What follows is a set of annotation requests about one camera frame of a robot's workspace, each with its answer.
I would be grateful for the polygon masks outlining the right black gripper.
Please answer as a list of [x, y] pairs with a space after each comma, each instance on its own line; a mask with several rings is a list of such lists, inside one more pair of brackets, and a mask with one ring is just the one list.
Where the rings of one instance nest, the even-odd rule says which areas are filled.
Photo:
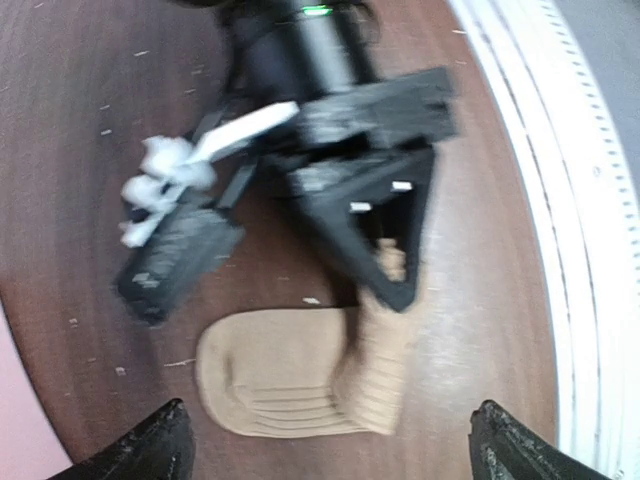
[[340, 270], [403, 312], [417, 297], [431, 145], [457, 133], [454, 89], [443, 67], [381, 77], [356, 13], [368, 8], [225, 1], [219, 21], [249, 96], [300, 108], [259, 144], [273, 196]]

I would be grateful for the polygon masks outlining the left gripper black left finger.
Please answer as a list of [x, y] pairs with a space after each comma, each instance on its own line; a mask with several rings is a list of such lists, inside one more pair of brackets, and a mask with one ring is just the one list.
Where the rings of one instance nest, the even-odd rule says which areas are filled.
[[184, 402], [172, 399], [117, 441], [51, 480], [190, 480], [195, 440]]

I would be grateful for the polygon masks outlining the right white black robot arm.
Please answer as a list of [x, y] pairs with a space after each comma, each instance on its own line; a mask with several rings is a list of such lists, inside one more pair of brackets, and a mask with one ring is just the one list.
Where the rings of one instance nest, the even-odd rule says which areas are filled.
[[299, 113], [257, 148], [258, 176], [339, 266], [391, 309], [414, 302], [435, 146], [453, 137], [442, 67], [381, 77], [361, 1], [213, 1], [225, 89]]

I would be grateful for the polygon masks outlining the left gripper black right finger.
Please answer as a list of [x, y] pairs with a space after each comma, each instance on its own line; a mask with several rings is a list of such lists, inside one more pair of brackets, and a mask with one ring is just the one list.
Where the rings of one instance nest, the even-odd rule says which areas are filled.
[[603, 479], [566, 455], [493, 400], [470, 418], [469, 453], [475, 479]]

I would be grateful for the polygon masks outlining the tan brown sock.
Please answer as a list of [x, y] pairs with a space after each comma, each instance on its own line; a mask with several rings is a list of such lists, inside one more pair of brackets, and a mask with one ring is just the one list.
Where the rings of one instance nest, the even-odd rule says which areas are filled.
[[205, 410], [249, 437], [394, 434], [428, 312], [426, 276], [420, 260], [416, 298], [402, 313], [362, 288], [356, 307], [267, 309], [218, 320], [196, 350]]

